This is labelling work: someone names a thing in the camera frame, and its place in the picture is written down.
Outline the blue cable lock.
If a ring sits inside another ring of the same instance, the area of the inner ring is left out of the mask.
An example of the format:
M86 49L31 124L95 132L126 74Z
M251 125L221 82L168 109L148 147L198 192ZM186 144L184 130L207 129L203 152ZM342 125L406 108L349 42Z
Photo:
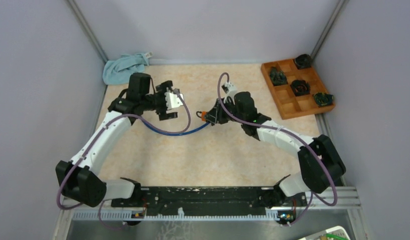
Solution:
M154 125L152 125L150 122L148 121L142 121L142 123L150 130L152 130L153 132L160 134L160 135L164 135L164 136L170 136L170 137L180 137L180 136L187 136L190 134L194 134L200 130L203 130L204 128L206 128L207 126L210 125L210 123L204 123L199 127L196 127L192 130L180 130L180 131L170 131L170 130L163 130L160 129Z

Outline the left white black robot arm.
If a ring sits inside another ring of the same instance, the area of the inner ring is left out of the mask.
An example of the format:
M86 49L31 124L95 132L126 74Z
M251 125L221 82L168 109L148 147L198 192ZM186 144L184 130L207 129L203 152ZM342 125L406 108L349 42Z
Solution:
M62 160L57 164L58 207L67 209L61 197L90 207L115 199L123 199L131 207L138 206L143 194L136 190L137 182L126 178L101 180L101 168L116 143L135 121L146 122L142 118L144 112L154 111L159 120L164 121L177 118L178 114L173 110L184 106L184 96L173 87L172 81L153 86L149 74L132 74L128 87L111 102L102 123L87 143L69 161Z

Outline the orange black padlock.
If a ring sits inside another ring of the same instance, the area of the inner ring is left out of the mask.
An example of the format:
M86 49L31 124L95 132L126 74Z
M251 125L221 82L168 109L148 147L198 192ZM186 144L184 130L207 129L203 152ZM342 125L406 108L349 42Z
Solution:
M207 112L206 111L197 111L196 116L199 117L202 121L206 121Z

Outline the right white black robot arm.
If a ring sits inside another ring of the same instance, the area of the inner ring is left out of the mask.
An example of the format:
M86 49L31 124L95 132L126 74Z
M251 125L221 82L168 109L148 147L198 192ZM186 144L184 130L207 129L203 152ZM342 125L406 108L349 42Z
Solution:
M297 157L300 171L282 178L273 187L272 198L280 206L289 205L298 193L322 193L346 172L346 167L328 136L322 134L310 137L278 125L270 117L258 112L247 91L216 100L210 111L198 112L197 115L211 125L238 122L248 136L274 144Z

